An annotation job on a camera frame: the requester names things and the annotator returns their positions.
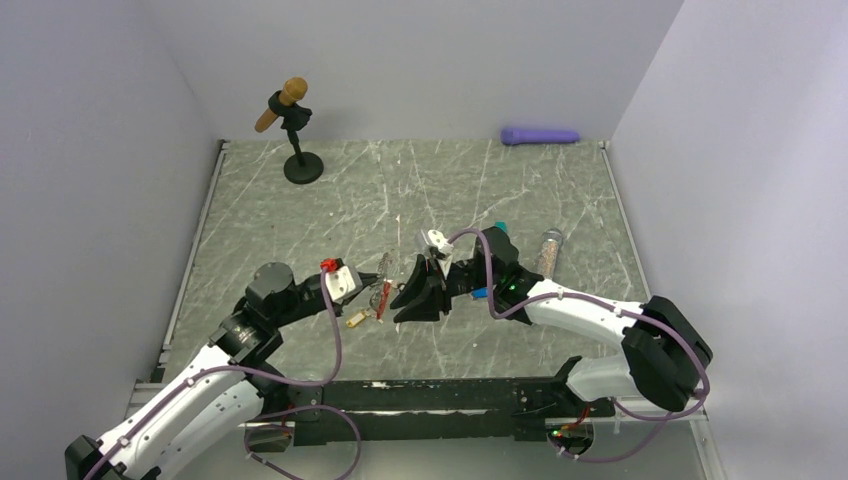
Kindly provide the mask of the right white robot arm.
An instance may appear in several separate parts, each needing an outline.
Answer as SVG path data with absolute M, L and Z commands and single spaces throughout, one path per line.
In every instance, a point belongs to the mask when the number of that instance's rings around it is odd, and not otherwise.
M 519 262 L 519 251 L 498 227 L 467 228 L 451 237 L 424 230 L 414 269 L 391 302 L 394 320 L 435 322 L 452 301 L 487 293 L 494 319 L 550 326 L 614 349 L 602 358 L 569 358 L 548 386 L 549 400 L 568 416 L 597 401 L 639 396 L 676 419 L 692 413 L 711 392 L 706 369 L 713 353 L 669 299 L 617 301 L 567 288 Z

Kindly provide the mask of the red handled metal keyring holder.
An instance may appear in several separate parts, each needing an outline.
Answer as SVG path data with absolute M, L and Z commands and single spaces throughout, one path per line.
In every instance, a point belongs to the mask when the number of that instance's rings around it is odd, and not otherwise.
M 370 315 L 379 323 L 383 323 L 383 316 L 390 293 L 393 289 L 391 279 L 394 252 L 388 251 L 383 254 L 377 265 L 378 282 L 373 286 L 373 292 L 369 299 Z

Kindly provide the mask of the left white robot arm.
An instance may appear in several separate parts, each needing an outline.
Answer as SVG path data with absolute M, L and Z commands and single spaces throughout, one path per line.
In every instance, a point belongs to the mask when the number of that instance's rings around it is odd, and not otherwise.
M 283 343 L 282 327 L 322 311 L 341 313 L 380 281 L 341 259 L 297 282 L 282 262 L 262 265 L 226 317 L 174 379 L 128 419 L 97 438 L 82 435 L 65 450 L 70 479 L 170 479 L 237 425 L 272 420 L 287 406 L 287 389 L 322 387 L 337 376 L 342 350 L 322 380 L 287 378 L 267 364 Z

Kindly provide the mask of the yellow tagged key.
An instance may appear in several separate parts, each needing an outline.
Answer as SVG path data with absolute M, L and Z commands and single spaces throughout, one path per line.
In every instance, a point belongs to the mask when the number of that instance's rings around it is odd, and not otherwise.
M 369 309 L 359 310 L 345 321 L 345 325 L 347 328 L 356 328 L 371 316 L 372 314 Z

